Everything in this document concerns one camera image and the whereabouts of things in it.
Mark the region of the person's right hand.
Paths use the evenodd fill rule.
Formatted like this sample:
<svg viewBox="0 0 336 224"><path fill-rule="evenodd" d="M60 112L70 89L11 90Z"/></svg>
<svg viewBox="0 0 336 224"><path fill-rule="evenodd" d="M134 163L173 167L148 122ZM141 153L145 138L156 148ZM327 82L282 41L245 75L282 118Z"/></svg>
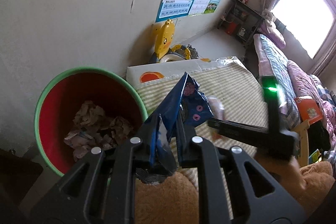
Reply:
<svg viewBox="0 0 336 224"><path fill-rule="evenodd" d="M294 198L298 199L305 192L307 183L300 173L299 163L294 156L289 161L283 161L257 152L254 159Z"/></svg>

